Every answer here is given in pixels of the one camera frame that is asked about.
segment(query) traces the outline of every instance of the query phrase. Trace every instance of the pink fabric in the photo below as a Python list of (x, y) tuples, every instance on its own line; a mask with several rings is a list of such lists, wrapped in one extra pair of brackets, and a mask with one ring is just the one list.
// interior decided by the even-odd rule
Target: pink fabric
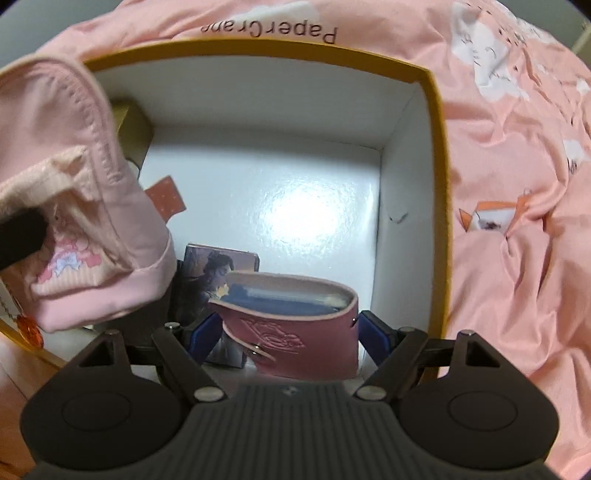
[(273, 35), (429, 68), (452, 161), (447, 334), (478, 330), (542, 388), (561, 422), (547, 463), (580, 478), (591, 466), (588, 69), (494, 0), (265, 3), (127, 0), (41, 50), (84, 60), (153, 41)]
[(2, 215), (39, 207), (39, 252), (2, 272), (46, 332), (159, 299), (175, 271), (166, 225), (127, 166), (111, 106), (79, 64), (29, 56), (0, 70)]
[(359, 329), (353, 322), (359, 300), (353, 290), (320, 278), (259, 272), (230, 272), (226, 280), (230, 288), (238, 284), (348, 299), (337, 313), (299, 317), (265, 314), (223, 300), (210, 300), (209, 305), (222, 317), (224, 331), (246, 347), (246, 354), (264, 374), (312, 381), (355, 377)]

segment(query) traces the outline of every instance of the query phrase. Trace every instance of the white cloud pattern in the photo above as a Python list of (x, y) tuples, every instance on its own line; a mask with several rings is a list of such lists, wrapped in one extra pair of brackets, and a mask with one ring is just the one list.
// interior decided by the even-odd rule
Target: white cloud pattern
[(584, 79), (577, 78), (577, 90), (581, 95), (584, 95), (591, 90), (591, 87), (589, 87), (589, 84)]
[(495, 102), (505, 95), (529, 100), (506, 66), (509, 50), (478, 15), (464, 4), (452, 5), (452, 53), (466, 65), (474, 66), (474, 81), (480, 94)]
[(578, 140), (562, 140), (564, 153), (569, 165), (569, 172), (576, 173), (582, 162), (589, 161), (589, 157)]

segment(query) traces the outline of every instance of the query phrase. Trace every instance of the pink bedsheet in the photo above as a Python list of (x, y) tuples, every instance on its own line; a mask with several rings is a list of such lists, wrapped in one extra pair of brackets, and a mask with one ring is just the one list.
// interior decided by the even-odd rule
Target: pink bedsheet
[(591, 73), (495, 0), (266, 3), (126, 0), (42, 50), (84, 60), (153, 41), (274, 36), (429, 68), (452, 159), (447, 335), (477, 330), (550, 397), (561, 426), (547, 463), (580, 478), (591, 468)]

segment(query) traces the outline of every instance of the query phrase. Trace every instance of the fabric tag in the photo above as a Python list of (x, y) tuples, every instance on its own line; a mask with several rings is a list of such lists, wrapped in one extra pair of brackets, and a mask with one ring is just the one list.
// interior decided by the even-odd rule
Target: fabric tag
[(145, 192), (165, 222), (187, 209), (170, 175), (156, 182)]

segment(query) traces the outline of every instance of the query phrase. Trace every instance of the book cover illustration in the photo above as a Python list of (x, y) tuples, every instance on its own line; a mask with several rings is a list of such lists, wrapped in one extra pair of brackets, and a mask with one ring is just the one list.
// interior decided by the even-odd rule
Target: book cover illustration
[[(220, 299), (228, 293), (228, 272), (258, 271), (258, 267), (259, 257), (255, 253), (188, 244), (181, 269), (178, 321), (189, 325), (210, 299)], [(243, 367), (245, 360), (242, 349), (225, 333), (206, 359), (238, 368)]]

